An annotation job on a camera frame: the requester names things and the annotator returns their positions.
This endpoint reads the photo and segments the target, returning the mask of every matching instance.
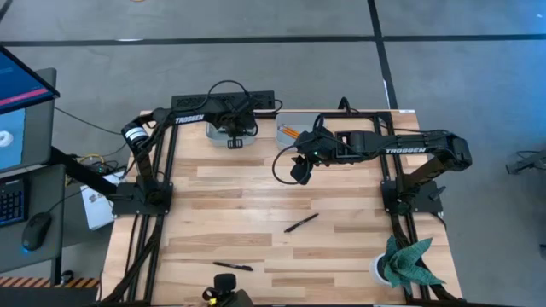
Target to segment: wooden table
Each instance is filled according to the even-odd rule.
[[[397,128],[419,128],[413,112],[395,110],[392,116]],[[368,269],[392,234],[380,193],[379,159],[317,167],[308,185],[283,185],[271,175],[279,152],[275,120],[259,119],[258,125],[255,143],[238,150],[212,146],[205,123],[179,127],[172,173],[175,195],[163,228],[153,304],[199,303],[213,277],[227,272],[236,274],[238,288],[247,290],[255,304],[402,303],[401,288],[376,284]],[[367,119],[327,119],[325,125],[332,131],[373,130]],[[167,145],[165,141],[162,165]],[[283,155],[276,169],[289,181],[293,156]],[[425,155],[401,158],[406,172],[427,160]],[[312,222],[283,233],[316,212],[320,215]],[[122,217],[113,226],[103,296],[124,275],[132,222],[133,217]],[[433,237],[424,256],[428,267],[460,297],[444,226],[425,213],[415,214],[415,224],[420,239]],[[151,221],[148,234],[153,225]],[[212,261],[250,265],[254,271],[218,267]],[[147,272],[145,264],[138,298]]]

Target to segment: camera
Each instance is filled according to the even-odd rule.
[[[214,287],[203,292],[203,299],[214,307],[253,307],[254,303],[245,290],[235,292],[237,279],[233,274],[214,276]]]

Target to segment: monitor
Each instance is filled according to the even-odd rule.
[[[58,97],[53,86],[0,46],[0,114]]]

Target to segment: green plant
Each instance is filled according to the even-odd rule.
[[[386,242],[386,252],[383,256],[385,277],[392,287],[402,285],[411,293],[411,282],[419,285],[438,285],[444,283],[436,278],[428,269],[417,266],[415,263],[428,250],[433,239],[421,240],[411,246],[398,249],[393,235]]]

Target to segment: black pen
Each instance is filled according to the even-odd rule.
[[[213,262],[213,264],[224,266],[226,268],[231,268],[231,269],[242,269],[242,270],[247,270],[249,272],[253,271],[253,268],[249,267],[248,265],[226,264],[226,263],[221,263],[218,261]]]
[[[315,213],[313,214],[312,216],[306,218],[305,220],[301,221],[301,222],[298,222],[297,224],[293,225],[293,226],[290,226],[288,227],[286,230],[284,230],[285,233],[289,233],[289,232],[292,232],[292,230],[298,228],[299,226],[309,222],[310,220],[312,220],[313,218],[315,217],[318,217],[318,213]]]

